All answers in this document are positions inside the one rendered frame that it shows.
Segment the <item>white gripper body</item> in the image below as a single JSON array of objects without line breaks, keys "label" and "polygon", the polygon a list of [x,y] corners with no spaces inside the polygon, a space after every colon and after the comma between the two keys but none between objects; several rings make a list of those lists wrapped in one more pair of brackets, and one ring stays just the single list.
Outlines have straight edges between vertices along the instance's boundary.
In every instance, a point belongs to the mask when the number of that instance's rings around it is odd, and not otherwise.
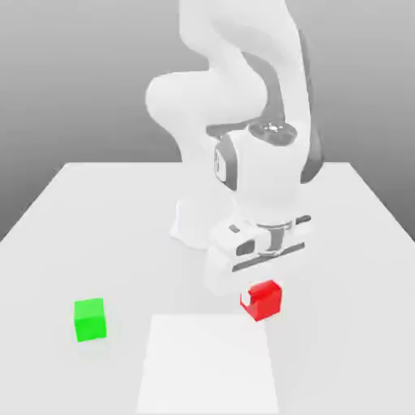
[{"label": "white gripper body", "polygon": [[279,281],[300,268],[306,254],[304,242],[290,246],[278,255],[254,255],[245,260],[231,259],[211,247],[204,263],[204,284],[215,295],[225,296],[266,280]]}]

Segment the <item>small red cube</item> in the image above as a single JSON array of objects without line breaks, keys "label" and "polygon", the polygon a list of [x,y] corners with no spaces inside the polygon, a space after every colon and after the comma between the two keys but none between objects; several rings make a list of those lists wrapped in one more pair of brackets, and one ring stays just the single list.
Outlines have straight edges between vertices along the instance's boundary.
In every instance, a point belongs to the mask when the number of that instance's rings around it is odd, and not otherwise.
[{"label": "small red cube", "polygon": [[255,322],[267,319],[280,312],[282,288],[274,280],[252,285],[247,291],[248,302],[240,295],[240,305]]}]

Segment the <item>small green cube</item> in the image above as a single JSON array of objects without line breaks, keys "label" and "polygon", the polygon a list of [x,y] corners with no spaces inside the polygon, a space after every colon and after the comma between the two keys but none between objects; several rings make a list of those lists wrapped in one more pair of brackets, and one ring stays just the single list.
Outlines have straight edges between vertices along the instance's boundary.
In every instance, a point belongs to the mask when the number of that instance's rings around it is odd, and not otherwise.
[{"label": "small green cube", "polygon": [[75,301],[74,325],[78,342],[105,338],[107,329],[104,299],[99,297]]}]

